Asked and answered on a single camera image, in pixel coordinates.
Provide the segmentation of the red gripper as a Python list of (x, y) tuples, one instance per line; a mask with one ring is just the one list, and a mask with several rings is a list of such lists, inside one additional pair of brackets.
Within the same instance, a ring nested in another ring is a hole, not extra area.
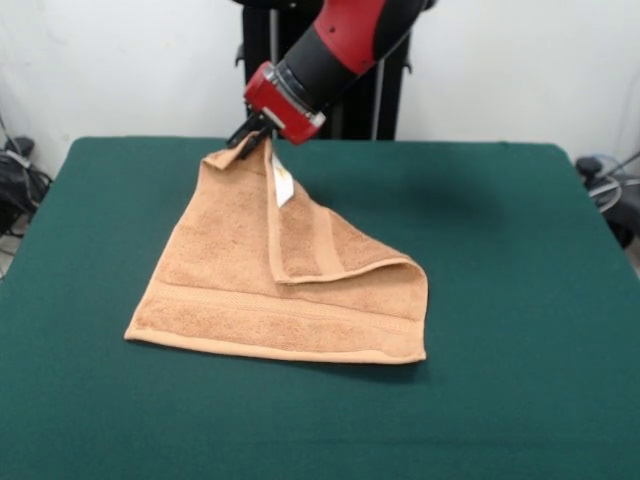
[(270, 139), (273, 130), (292, 144), (300, 145), (315, 136), (324, 125), (325, 115), (304, 106), (284, 80), (270, 61), (264, 62), (249, 80), (244, 99), (251, 114), (226, 143), (232, 149), (248, 136), (243, 146), (243, 159)]

